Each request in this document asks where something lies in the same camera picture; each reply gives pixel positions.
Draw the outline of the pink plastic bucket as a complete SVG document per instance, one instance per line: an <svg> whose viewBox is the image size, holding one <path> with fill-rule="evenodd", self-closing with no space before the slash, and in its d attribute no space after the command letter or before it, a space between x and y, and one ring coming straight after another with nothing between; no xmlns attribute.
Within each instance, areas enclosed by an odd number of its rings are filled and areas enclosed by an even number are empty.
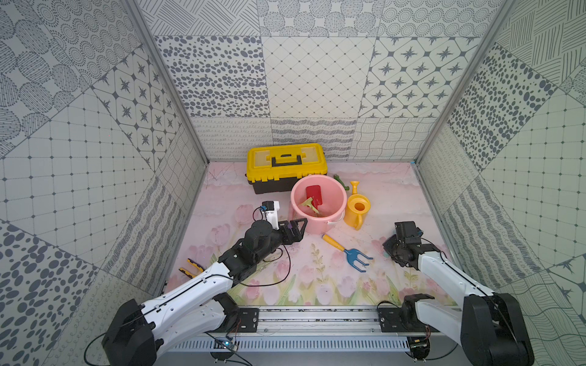
<svg viewBox="0 0 586 366"><path fill-rule="evenodd" d="M317 186L320 189L322 204L312 206L317 213L303 203L308 200L307 188ZM291 190L289 216L294 219L307 218L306 233L321 235L334 228L344 216L347 193L343 186L327 175L309 175L299 180Z"/></svg>

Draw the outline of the red shovel wooden handle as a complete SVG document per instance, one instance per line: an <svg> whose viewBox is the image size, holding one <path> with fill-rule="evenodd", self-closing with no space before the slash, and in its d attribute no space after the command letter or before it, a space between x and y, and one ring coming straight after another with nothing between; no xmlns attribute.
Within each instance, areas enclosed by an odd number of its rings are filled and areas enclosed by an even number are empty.
<svg viewBox="0 0 586 366"><path fill-rule="evenodd" d="M317 199L321 199L323 204L321 187L319 185L310 185L306 187L306 196L307 198L310 196L315 196Z"/></svg>

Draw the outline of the blue fork yellow handle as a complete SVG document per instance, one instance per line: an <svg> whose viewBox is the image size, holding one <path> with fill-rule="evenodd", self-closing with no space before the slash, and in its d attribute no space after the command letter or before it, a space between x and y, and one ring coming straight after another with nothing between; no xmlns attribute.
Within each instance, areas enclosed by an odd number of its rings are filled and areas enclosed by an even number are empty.
<svg viewBox="0 0 586 366"><path fill-rule="evenodd" d="M345 248L327 234L323 234L322 239L332 247L343 252L346 255L346 260L348 264L360 273L365 273L366 268L370 266L370 262L373 260L372 257L367 256L358 249Z"/></svg>

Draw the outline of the yellow watering can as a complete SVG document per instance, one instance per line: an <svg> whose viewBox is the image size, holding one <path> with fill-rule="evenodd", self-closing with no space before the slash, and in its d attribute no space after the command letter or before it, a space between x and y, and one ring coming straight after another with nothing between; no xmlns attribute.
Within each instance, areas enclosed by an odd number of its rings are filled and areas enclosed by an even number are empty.
<svg viewBox="0 0 586 366"><path fill-rule="evenodd" d="M360 230L364 224L367 213L369 213L371 209L371 203L366 196L360 195L358 192L360 184L358 181L351 181L350 184L352 185L352 191L347 199L343 221L349 227L354 228L354 230Z"/></svg>

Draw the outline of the green rake wooden handle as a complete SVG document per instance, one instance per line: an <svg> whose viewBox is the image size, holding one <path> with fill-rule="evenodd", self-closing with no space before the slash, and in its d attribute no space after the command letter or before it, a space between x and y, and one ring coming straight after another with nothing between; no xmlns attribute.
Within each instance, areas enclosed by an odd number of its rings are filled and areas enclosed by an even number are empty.
<svg viewBox="0 0 586 366"><path fill-rule="evenodd" d="M322 205L322 200L317 199L315 196L310 196L302 202L302 206L310 209L316 217L322 216L321 212L318 210L320 205Z"/></svg>

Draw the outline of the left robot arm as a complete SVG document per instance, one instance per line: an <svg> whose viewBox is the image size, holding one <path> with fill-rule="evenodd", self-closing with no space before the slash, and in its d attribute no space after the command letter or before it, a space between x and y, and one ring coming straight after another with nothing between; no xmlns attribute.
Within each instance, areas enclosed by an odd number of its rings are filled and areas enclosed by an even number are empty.
<svg viewBox="0 0 586 366"><path fill-rule="evenodd" d="M137 303L123 303L102 340L111 365L152 365L195 335L229 331L239 308L228 291L243 285L257 266L281 246L301 242L307 219L256 221L244 237L201 274L174 290Z"/></svg>

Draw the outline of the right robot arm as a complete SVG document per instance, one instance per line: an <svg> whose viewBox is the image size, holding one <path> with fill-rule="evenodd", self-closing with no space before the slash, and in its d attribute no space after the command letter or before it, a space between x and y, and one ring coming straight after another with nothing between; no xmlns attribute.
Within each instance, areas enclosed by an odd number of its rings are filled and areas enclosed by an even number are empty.
<svg viewBox="0 0 586 366"><path fill-rule="evenodd" d="M395 223L383 249L401 267L436 282L457 304L445 306L428 294L404 298L400 319L409 330L436 329L460 346L473 365L532 365L533 347L520 304L457 268L413 221Z"/></svg>

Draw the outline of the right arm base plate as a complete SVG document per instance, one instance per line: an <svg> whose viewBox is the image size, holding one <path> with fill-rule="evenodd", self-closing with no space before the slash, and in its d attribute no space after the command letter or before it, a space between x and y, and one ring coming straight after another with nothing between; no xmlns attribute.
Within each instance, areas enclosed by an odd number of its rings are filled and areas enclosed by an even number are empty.
<svg viewBox="0 0 586 366"><path fill-rule="evenodd" d="M378 307L376 312L382 332L425 333L427 330L432 333L440 332L422 323L415 314L405 315L401 308Z"/></svg>

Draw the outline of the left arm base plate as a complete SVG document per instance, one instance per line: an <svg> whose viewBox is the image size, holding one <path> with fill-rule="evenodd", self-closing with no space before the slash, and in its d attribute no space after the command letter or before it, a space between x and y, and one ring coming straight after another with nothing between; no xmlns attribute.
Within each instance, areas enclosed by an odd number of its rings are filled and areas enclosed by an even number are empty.
<svg viewBox="0 0 586 366"><path fill-rule="evenodd" d="M258 329L259 308L245 307L231 311L215 332L254 333Z"/></svg>

